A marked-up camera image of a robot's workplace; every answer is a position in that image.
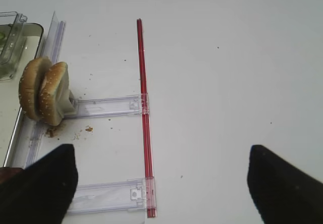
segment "clear plastic box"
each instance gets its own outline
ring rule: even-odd
[[[27,17],[17,12],[0,13],[0,80],[11,79],[17,69],[26,37]]]

